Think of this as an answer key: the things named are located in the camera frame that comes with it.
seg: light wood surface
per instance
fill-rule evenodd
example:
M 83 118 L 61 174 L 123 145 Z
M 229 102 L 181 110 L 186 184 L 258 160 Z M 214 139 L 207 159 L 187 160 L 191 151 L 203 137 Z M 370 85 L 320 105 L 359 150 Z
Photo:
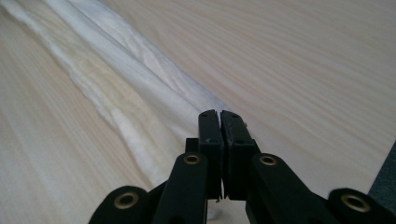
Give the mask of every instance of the light wood surface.
M 103 2 L 314 192 L 371 187 L 396 134 L 394 2 Z M 0 52 L 0 223 L 86 223 L 111 190 L 152 188 L 40 40 L 2 8 Z

